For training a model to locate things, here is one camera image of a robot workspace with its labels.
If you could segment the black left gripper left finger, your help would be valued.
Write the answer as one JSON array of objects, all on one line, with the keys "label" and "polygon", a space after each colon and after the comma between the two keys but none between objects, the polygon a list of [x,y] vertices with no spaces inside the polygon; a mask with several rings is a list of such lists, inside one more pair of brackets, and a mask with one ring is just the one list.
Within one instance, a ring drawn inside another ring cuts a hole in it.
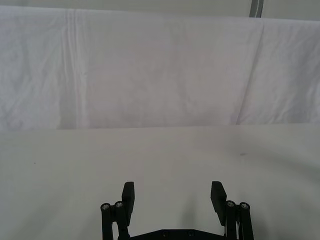
[{"label": "black left gripper left finger", "polygon": [[110,205],[103,203],[101,211],[101,230],[103,240],[113,240],[113,223],[117,224],[118,239],[130,240],[128,226],[130,225],[131,215],[135,202],[135,187],[133,181],[124,184],[121,200]]}]

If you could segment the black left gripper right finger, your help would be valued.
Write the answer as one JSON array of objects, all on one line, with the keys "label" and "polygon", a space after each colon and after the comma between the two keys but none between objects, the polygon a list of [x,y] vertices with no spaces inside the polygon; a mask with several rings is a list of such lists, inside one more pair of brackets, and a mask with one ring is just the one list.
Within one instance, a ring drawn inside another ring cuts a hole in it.
[{"label": "black left gripper right finger", "polygon": [[220,181],[211,183],[211,202],[220,224],[224,227],[226,240],[253,240],[254,233],[250,205],[246,202],[236,204],[227,199],[227,194]]}]

